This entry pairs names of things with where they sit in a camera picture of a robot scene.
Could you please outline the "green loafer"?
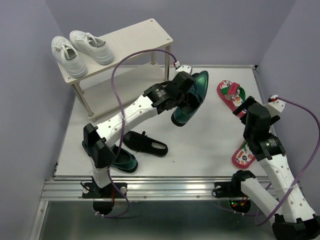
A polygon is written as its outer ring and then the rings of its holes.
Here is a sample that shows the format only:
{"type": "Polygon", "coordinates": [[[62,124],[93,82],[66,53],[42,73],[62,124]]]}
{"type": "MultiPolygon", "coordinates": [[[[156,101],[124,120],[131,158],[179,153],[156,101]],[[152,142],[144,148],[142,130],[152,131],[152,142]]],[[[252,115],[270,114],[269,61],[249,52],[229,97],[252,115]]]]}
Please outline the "green loafer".
{"type": "Polygon", "coordinates": [[[101,140],[93,146],[87,146],[84,140],[81,144],[90,157],[93,173],[106,171],[109,167],[125,173],[133,173],[138,168],[138,161],[135,156],[116,145],[108,147],[101,140]]]}
{"type": "Polygon", "coordinates": [[[203,104],[207,95],[209,87],[208,71],[194,73],[192,76],[195,78],[194,85],[171,115],[171,121],[178,127],[183,127],[188,123],[203,104]]]}

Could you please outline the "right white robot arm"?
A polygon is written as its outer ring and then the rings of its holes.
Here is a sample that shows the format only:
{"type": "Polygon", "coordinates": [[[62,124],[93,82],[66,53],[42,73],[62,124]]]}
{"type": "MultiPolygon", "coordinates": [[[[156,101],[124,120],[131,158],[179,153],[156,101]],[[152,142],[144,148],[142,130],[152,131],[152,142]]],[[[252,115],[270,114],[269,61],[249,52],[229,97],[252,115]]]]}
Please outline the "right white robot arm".
{"type": "Polygon", "coordinates": [[[280,119],[287,100],[273,95],[265,105],[249,96],[236,110],[244,124],[243,138],[259,165],[267,174],[277,197],[274,198],[249,170],[233,174],[230,189],[235,195],[248,196],[263,212],[266,219],[257,223],[270,223],[278,240],[314,240],[320,235],[320,217],[310,207],[298,186],[280,139],[270,127],[280,119]]]}

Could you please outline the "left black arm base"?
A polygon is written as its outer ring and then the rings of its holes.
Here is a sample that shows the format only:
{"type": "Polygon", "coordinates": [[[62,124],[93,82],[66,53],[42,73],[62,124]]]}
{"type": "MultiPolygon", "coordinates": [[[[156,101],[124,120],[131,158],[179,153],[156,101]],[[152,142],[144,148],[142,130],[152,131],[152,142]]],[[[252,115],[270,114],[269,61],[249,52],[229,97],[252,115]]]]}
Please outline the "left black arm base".
{"type": "Polygon", "coordinates": [[[92,208],[96,215],[103,218],[118,218],[123,216],[130,207],[127,198],[127,184],[124,182],[112,183],[99,188],[97,184],[91,180],[87,182],[80,182],[82,187],[82,198],[86,200],[93,200],[92,208]],[[124,211],[120,209],[119,203],[116,200],[126,201],[124,211]]]}

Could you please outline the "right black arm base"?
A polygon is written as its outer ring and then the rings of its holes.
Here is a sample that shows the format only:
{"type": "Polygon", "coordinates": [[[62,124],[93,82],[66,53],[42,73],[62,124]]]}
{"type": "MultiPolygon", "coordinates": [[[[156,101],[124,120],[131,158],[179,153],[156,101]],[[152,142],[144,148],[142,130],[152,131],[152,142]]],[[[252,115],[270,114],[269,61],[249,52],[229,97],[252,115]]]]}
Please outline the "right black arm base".
{"type": "Polygon", "coordinates": [[[229,198],[228,202],[232,211],[236,214],[248,214],[251,209],[249,197],[242,192],[241,183],[247,179],[255,179],[256,176],[249,170],[238,170],[232,175],[230,181],[218,181],[214,183],[211,194],[216,198],[229,198]]]}

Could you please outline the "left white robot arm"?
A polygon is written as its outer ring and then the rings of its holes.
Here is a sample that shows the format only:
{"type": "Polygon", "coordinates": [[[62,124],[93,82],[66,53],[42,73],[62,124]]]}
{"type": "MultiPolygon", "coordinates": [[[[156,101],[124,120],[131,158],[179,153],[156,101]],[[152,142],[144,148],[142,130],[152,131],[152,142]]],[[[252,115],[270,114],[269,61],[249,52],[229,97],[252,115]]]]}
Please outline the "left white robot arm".
{"type": "Polygon", "coordinates": [[[111,193],[108,170],[116,160],[112,150],[117,141],[122,142],[124,134],[144,121],[181,105],[196,79],[187,72],[179,72],[173,80],[156,83],[140,95],[136,101],[112,118],[94,126],[83,128],[83,145],[91,158],[94,191],[100,197],[111,193]]]}

